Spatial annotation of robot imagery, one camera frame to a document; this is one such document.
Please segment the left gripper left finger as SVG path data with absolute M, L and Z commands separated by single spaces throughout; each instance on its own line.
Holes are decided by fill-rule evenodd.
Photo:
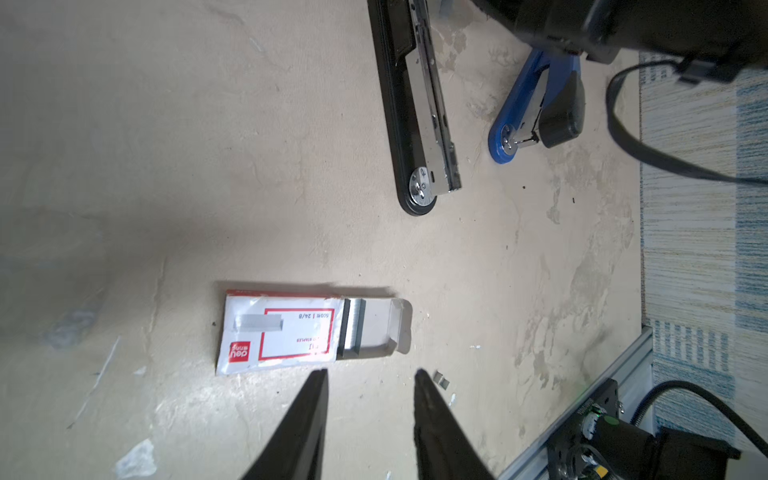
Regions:
M 328 371 L 312 371 L 242 479 L 320 479 L 328 400 Z

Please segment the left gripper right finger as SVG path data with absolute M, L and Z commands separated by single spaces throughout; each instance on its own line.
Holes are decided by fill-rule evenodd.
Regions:
M 428 372 L 414 387 L 414 443 L 419 479 L 493 479 Z

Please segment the red white staple box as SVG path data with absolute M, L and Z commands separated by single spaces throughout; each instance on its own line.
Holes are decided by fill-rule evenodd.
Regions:
M 362 345 L 358 356 L 340 358 L 344 301 L 350 298 L 366 301 Z M 400 298 L 229 290 L 216 374 L 406 354 L 412 318 L 412 305 Z

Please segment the black stapler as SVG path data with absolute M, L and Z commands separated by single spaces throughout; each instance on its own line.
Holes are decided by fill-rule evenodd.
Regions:
M 367 2 L 398 201 L 423 216 L 461 188 L 425 1 Z

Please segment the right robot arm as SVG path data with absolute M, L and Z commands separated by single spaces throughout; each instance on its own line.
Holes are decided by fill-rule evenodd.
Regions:
M 720 0 L 479 1 L 528 45 L 610 64 L 622 49 L 680 58 L 690 79 L 767 67 L 767 4 Z

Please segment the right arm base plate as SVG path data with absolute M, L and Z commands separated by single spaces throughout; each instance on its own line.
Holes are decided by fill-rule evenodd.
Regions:
M 568 414 L 547 441 L 550 479 L 597 479 L 600 466 L 587 445 L 595 421 L 604 415 L 619 416 L 618 382 L 604 380 Z

